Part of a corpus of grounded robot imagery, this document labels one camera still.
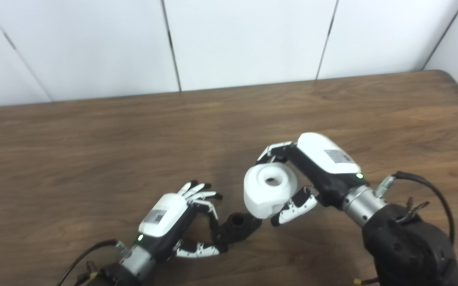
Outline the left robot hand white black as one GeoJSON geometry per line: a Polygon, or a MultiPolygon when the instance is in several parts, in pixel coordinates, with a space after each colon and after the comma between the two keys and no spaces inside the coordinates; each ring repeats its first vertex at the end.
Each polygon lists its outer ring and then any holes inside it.
{"type": "Polygon", "coordinates": [[[173,257],[196,259],[228,252],[228,246],[224,244],[183,238],[200,213],[209,218],[211,232],[218,230],[218,214],[210,199],[221,200],[223,196],[210,188],[208,183],[193,180],[176,193],[164,194],[140,223],[135,244],[149,252],[158,263],[173,257]]]}

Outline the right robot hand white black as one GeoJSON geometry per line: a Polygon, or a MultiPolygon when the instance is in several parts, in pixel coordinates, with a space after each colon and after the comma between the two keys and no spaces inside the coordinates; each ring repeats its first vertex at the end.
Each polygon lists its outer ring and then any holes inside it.
{"type": "Polygon", "coordinates": [[[311,181],[311,185],[300,188],[277,214],[271,216],[274,227],[282,226],[318,205],[345,211],[353,202],[349,197],[352,191],[369,189],[370,184],[364,179],[360,166],[320,133],[303,133],[296,142],[269,145],[256,164],[272,162],[291,162],[311,181]]]}

